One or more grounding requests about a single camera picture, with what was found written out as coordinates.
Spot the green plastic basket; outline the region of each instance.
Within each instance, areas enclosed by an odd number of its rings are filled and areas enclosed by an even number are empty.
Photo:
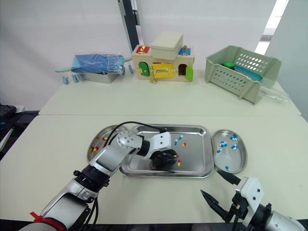
[[[233,62],[262,76],[261,82],[253,81],[248,76],[222,66],[224,62]],[[277,80],[281,61],[257,54],[241,47],[228,46],[206,59],[205,80],[236,94],[239,99],[244,98],[253,103],[257,97],[261,83],[270,88]]]

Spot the white wall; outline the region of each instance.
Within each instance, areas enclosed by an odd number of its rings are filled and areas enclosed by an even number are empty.
[[[307,0],[289,0],[265,55],[282,61],[278,81],[308,121],[307,9]]]
[[[116,0],[0,0],[0,101],[39,110],[74,54],[130,56]]]
[[[194,69],[205,58],[236,45],[254,51],[275,0],[137,0],[143,40],[151,44],[162,31],[184,34],[194,48]]]

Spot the blue plastic bag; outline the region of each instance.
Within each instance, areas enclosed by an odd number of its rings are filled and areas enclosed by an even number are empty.
[[[80,54],[75,55],[72,72],[75,73],[119,73],[124,70],[124,58],[114,54]]]

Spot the wooden toy house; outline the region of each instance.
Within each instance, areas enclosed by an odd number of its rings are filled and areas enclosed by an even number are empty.
[[[193,48],[183,46],[182,33],[163,32],[151,46],[137,45],[132,59],[139,79],[193,80]]]

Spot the yellow door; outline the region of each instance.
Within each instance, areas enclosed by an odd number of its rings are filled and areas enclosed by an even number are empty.
[[[173,77],[173,64],[152,64],[154,78]]]

